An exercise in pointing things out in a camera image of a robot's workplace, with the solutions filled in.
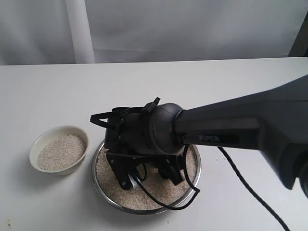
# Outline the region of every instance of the metal bowl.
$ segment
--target metal bowl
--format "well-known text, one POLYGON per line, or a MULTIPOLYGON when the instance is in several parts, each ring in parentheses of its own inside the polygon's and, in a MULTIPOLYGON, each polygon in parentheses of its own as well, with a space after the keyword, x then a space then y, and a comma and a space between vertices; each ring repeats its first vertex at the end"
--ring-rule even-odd
MULTIPOLYGON (((100 187, 100 185, 98 183, 98 179, 97 179, 97 175, 96 175, 96 163, 97 163, 98 155, 99 155, 101 149, 103 148, 103 146, 104 146, 104 141, 102 141, 102 143, 96 149, 96 152, 95 152, 93 159, 92 159, 92 166, 91 166, 92 179, 93 179, 94 187, 95 187, 96 191, 99 193, 99 195, 102 196, 113 207, 115 207, 118 210, 121 210, 123 212, 126 212, 126 213, 138 214, 138 215, 150 215, 150 214, 158 214, 158 213, 162 213, 162 212, 167 211, 168 209, 164 208, 164 207, 152 209, 152 210, 136 210, 136 209, 127 208, 127 207, 124 207, 124 206, 119 205, 118 203, 114 202, 111 198, 109 198, 104 193, 103 189, 100 187)), ((192 150, 193 150, 193 153, 195 155, 196 162, 197 162, 196 176, 195 176, 195 178, 192 182, 194 184, 194 186, 196 186, 198 181, 199 181, 200 174, 201 174, 201 159, 200 159, 200 155, 199 155, 199 151, 198 151, 197 147, 195 145, 191 145, 191 147, 193 148, 192 150)), ((177 201, 170 204, 170 206, 180 205, 182 202, 184 202, 192 194, 192 192, 193 192, 193 189, 190 188, 180 199, 178 199, 177 201)))

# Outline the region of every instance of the white bowl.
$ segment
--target white bowl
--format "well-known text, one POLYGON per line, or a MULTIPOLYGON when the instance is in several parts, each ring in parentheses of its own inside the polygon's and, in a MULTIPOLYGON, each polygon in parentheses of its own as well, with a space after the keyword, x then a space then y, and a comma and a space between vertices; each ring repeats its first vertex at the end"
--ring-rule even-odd
POLYGON ((46 131, 45 133, 43 133, 40 137, 38 137, 38 139, 33 143, 30 149, 29 160, 33 168, 35 168, 36 170, 40 172, 51 173, 54 175, 66 175, 66 174, 69 174, 75 171, 82 164, 83 160, 86 157, 88 147, 89 147, 89 139, 84 130, 82 130, 81 128, 75 127, 75 126, 70 126, 70 125, 60 126, 60 127, 52 128, 46 131), (64 168, 64 169, 60 169, 57 171, 47 171, 47 170, 41 169, 38 166, 38 157, 39 157, 38 155, 43 150, 43 148, 46 147, 50 142, 54 141, 55 139, 60 138, 65 135, 70 135, 70 134, 79 136, 85 142, 86 150, 84 154, 82 155, 82 157, 79 160, 77 160, 73 165, 67 168, 64 168))

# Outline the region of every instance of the robotic arm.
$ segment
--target robotic arm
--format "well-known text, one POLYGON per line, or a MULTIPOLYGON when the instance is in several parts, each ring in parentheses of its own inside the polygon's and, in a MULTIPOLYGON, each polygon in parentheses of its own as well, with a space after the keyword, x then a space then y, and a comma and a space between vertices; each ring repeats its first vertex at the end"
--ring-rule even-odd
POLYGON ((198 144, 260 150, 286 188, 292 189, 298 177, 308 197, 308 75, 272 90, 190 110, 158 102, 91 117, 92 123, 107 128, 109 163, 122 160, 111 165, 119 183, 129 181, 129 172, 148 161, 176 185, 182 179, 172 161, 178 160, 184 145, 198 144))

